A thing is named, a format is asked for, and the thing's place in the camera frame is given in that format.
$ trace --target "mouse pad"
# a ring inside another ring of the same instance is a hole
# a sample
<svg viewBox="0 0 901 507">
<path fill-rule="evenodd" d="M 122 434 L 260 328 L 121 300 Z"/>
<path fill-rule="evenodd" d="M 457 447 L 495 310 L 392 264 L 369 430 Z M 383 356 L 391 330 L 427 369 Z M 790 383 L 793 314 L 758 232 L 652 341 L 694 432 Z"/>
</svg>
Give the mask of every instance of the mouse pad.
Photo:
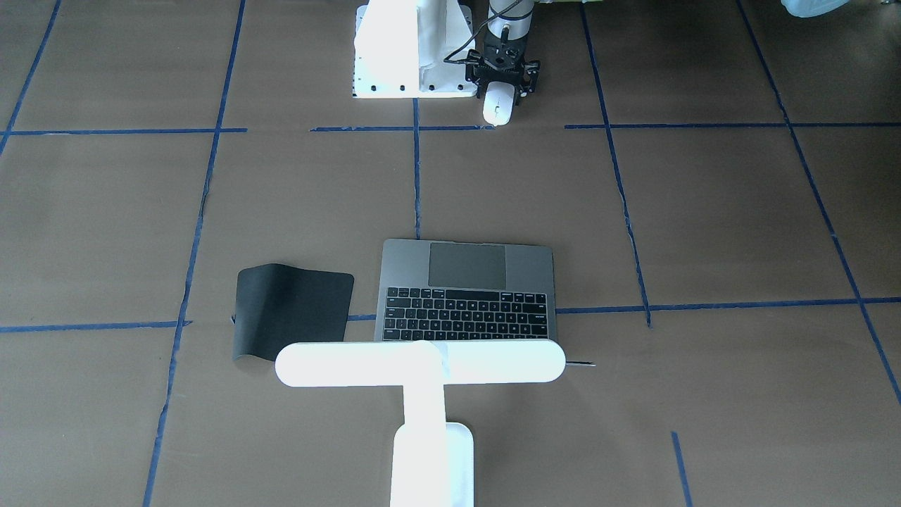
<svg viewBox="0 0 901 507">
<path fill-rule="evenodd" d="M 269 361 L 297 342 L 344 340 L 353 276 L 265 264 L 241 270 L 235 295 L 232 359 Z"/>
</svg>

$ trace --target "white bracket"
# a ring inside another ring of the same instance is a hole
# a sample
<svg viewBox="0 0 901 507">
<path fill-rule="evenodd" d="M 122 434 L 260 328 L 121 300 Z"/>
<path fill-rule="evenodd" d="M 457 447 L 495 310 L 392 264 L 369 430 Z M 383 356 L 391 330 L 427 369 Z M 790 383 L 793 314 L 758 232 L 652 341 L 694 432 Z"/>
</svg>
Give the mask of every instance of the white bracket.
<svg viewBox="0 0 901 507">
<path fill-rule="evenodd" d="M 443 61 L 471 35 L 472 12 L 457 0 L 369 0 L 357 9 L 353 96 L 473 97 L 466 66 Z"/>
<path fill-rule="evenodd" d="M 404 386 L 391 507 L 473 507 L 472 433 L 446 421 L 444 385 L 550 382 L 566 357 L 550 340 L 296 343 L 276 358 L 291 387 Z"/>
</svg>

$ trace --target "grid line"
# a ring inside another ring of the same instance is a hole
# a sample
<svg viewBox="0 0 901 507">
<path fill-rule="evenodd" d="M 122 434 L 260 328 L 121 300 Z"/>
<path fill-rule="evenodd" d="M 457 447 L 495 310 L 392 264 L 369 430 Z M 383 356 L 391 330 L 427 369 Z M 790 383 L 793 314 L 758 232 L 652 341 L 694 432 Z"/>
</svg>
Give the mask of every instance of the grid line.
<svg viewBox="0 0 901 507">
<path fill-rule="evenodd" d="M 848 264 L 848 259 L 845 257 L 844 251 L 842 250 L 842 243 L 839 241 L 839 237 L 835 232 L 833 222 L 829 218 L 829 213 L 826 211 L 826 206 L 823 203 L 823 198 L 820 195 L 820 190 L 816 185 L 814 174 L 810 170 L 810 166 L 807 163 L 807 158 L 804 155 L 804 149 L 801 147 L 801 142 L 798 141 L 795 127 L 792 125 L 791 120 L 788 117 L 788 111 L 786 110 L 785 103 L 782 100 L 782 94 L 779 93 L 778 87 L 776 86 L 776 80 L 773 78 L 773 74 L 769 70 L 769 65 L 767 65 L 766 59 L 763 56 L 763 49 L 760 47 L 760 44 L 757 41 L 757 36 L 754 34 L 754 30 L 751 27 L 751 20 L 748 19 L 748 15 L 744 10 L 744 6 L 742 5 L 742 0 L 735 0 L 735 3 L 738 5 L 739 12 L 742 15 L 742 20 L 744 21 L 745 27 L 748 30 L 748 35 L 751 37 L 751 43 L 754 46 L 754 50 L 757 52 L 758 59 L 760 59 L 760 65 L 763 67 L 763 70 L 767 75 L 767 81 L 772 87 L 773 94 L 776 97 L 776 102 L 779 106 L 779 110 L 782 112 L 782 116 L 785 119 L 785 125 L 788 128 L 788 132 L 791 134 L 792 142 L 795 144 L 797 156 L 801 161 L 801 166 L 804 168 L 804 174 L 807 177 L 807 183 L 810 185 L 810 190 L 814 194 L 816 205 L 820 208 L 820 214 L 823 216 L 823 221 L 826 224 L 826 228 L 829 230 L 829 236 L 832 237 L 833 245 L 835 246 L 835 252 L 838 254 L 839 260 L 842 262 L 842 268 L 845 271 L 845 276 L 847 276 L 848 283 L 851 285 L 851 290 L 854 292 L 854 298 L 857 301 L 858 306 L 860 307 L 860 313 L 862 314 L 863 320 L 867 325 L 867 330 L 869 331 L 873 345 L 876 347 L 876 351 L 878 353 L 879 360 L 882 363 L 882 367 L 886 371 L 888 382 L 891 384 L 892 389 L 895 392 L 895 398 L 898 404 L 901 404 L 901 389 L 899 389 L 898 387 L 898 382 L 895 378 L 894 372 L 892 371 L 891 364 L 889 364 L 885 350 L 882 348 L 882 342 L 879 340 L 876 328 L 873 327 L 873 322 L 869 318 L 867 305 L 866 303 L 864 303 L 864 300 L 860 295 L 860 289 L 857 285 L 857 282 L 854 280 L 853 273 L 851 273 L 851 266 Z"/>
<path fill-rule="evenodd" d="M 153 495 L 153 486 L 156 482 L 157 467 L 159 465 L 159 454 L 162 449 L 163 435 L 166 430 L 166 420 L 168 418 L 169 403 L 172 399 L 172 386 L 175 381 L 175 372 L 177 368 L 177 354 L 181 347 L 182 332 L 187 322 L 187 304 L 191 296 L 191 285 L 194 279 L 194 268 L 197 261 L 197 252 L 200 249 L 200 237 L 204 228 L 204 212 L 206 209 L 206 198 L 210 191 L 210 180 L 213 177 L 213 169 L 215 167 L 216 154 L 219 148 L 219 137 L 222 133 L 223 118 L 225 116 L 225 105 L 228 101 L 228 92 L 232 84 L 232 71 L 234 70 L 234 61 L 238 52 L 238 40 L 241 37 L 241 25 L 244 19 L 244 7 L 246 0 L 241 0 L 238 8 L 238 19 L 235 22 L 234 36 L 232 38 L 232 51 L 229 55 L 228 67 L 225 71 L 225 82 L 223 83 L 222 97 L 219 101 L 219 115 L 216 117 L 216 127 L 213 134 L 213 144 L 210 148 L 210 158 L 206 166 L 206 175 L 204 179 L 203 194 L 200 198 L 200 208 L 197 212 L 197 220 L 194 230 L 194 239 L 191 244 L 190 260 L 188 261 L 187 274 L 185 276 L 185 295 L 181 301 L 178 310 L 178 321 L 175 329 L 175 336 L 172 340 L 172 354 L 169 357 L 168 379 L 166 382 L 166 400 L 163 403 L 162 410 L 159 413 L 159 422 L 157 423 L 156 436 L 153 439 L 153 451 L 150 457 L 150 467 L 147 473 L 147 486 L 144 489 L 143 507 L 150 507 L 150 501 Z"/>
<path fill-rule="evenodd" d="M 50 20 L 47 22 L 47 30 L 44 32 L 44 38 L 41 39 L 41 45 L 38 46 L 38 52 L 34 55 L 32 67 L 28 70 L 28 76 L 25 78 L 24 84 L 22 84 L 22 91 L 19 92 L 19 98 L 15 101 L 15 107 L 13 108 L 13 113 L 9 117 L 9 122 L 6 124 L 3 138 L 0 139 L 0 156 L 3 156 L 3 152 L 6 149 L 6 143 L 9 141 L 10 134 L 13 132 L 15 120 L 18 119 L 19 111 L 22 110 L 22 103 L 25 100 L 25 95 L 28 93 L 28 87 L 31 85 L 32 79 L 34 78 L 34 72 L 38 69 L 38 64 L 41 63 L 41 57 L 44 54 L 44 50 L 47 48 L 47 41 L 50 39 L 50 32 L 53 31 L 53 25 L 56 24 L 60 5 L 62 5 L 62 0 L 57 0 L 56 4 L 53 5 L 53 12 L 50 14 Z"/>
<path fill-rule="evenodd" d="M 604 89 L 601 86 L 601 76 L 597 70 L 597 58 L 595 56 L 595 45 L 591 41 L 591 32 L 588 29 L 588 18 L 585 14 L 585 4 L 579 4 L 579 12 L 582 16 L 582 29 L 585 31 L 585 42 L 588 46 L 588 57 L 591 60 L 591 71 L 595 76 L 595 87 L 597 88 L 597 99 L 601 106 L 601 116 L 604 118 L 604 125 L 607 145 L 610 148 L 610 159 L 614 165 L 614 175 L 616 177 L 616 188 L 619 190 L 620 199 L 623 201 L 623 219 L 625 220 L 626 234 L 629 236 L 629 242 L 632 244 L 632 255 L 635 260 L 635 274 L 638 277 L 638 286 L 642 293 L 642 305 L 644 305 L 644 318 L 648 327 L 651 324 L 651 309 L 648 303 L 648 292 L 644 287 L 644 275 L 642 274 L 642 263 L 638 256 L 638 245 L 635 243 L 635 233 L 632 229 L 632 219 L 629 217 L 629 204 L 625 198 L 625 188 L 623 187 L 623 177 L 619 171 L 619 161 L 616 159 L 616 147 L 614 146 L 614 133 L 610 128 L 610 119 L 607 116 L 607 105 L 604 101 Z"/>
</svg>

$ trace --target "black cable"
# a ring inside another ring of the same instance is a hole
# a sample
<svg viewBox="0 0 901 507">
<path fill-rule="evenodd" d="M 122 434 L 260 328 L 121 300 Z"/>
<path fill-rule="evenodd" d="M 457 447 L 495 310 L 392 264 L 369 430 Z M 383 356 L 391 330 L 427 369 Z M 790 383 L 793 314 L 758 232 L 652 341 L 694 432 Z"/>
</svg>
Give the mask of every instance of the black cable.
<svg viewBox="0 0 901 507">
<path fill-rule="evenodd" d="M 511 10 L 513 10 L 514 7 L 516 7 L 517 5 L 521 4 L 522 2 L 523 2 L 523 0 L 516 0 L 515 2 L 513 2 L 512 4 L 510 4 L 509 6 L 507 6 L 507 8 L 503 9 L 501 12 L 499 12 L 499 13 L 497 13 L 497 14 L 495 14 L 495 15 L 489 17 L 488 19 L 486 19 L 481 25 L 478 26 L 478 28 L 477 28 L 476 30 L 474 30 L 474 31 L 472 32 L 472 37 L 469 37 L 469 39 L 468 39 L 466 42 L 463 42 L 463 45 L 462 45 L 462 46 L 458 47 L 458 48 L 457 48 L 456 50 L 454 50 L 451 54 L 449 54 L 448 56 L 444 57 L 444 63 L 456 63 L 456 64 L 458 64 L 458 65 L 459 65 L 459 64 L 462 64 L 462 63 L 466 63 L 466 60 L 451 60 L 451 57 L 452 57 L 453 55 L 459 53 L 460 51 L 465 50 L 466 47 L 469 46 L 469 43 L 472 42 L 472 41 L 474 41 L 474 40 L 476 40 L 476 37 L 478 37 L 478 35 L 482 32 L 482 29 L 485 28 L 486 26 L 488 26 L 489 23 L 493 22 L 495 19 L 501 17 L 502 15 L 507 14 L 508 12 L 510 12 Z"/>
</svg>

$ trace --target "space gray laptop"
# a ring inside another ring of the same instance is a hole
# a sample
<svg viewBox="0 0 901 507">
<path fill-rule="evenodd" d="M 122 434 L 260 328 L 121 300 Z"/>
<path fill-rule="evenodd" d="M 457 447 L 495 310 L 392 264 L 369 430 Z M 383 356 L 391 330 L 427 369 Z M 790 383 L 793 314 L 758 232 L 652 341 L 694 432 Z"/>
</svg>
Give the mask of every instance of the space gray laptop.
<svg viewBox="0 0 901 507">
<path fill-rule="evenodd" d="M 389 239 L 376 341 L 557 339 L 551 249 Z"/>
</svg>

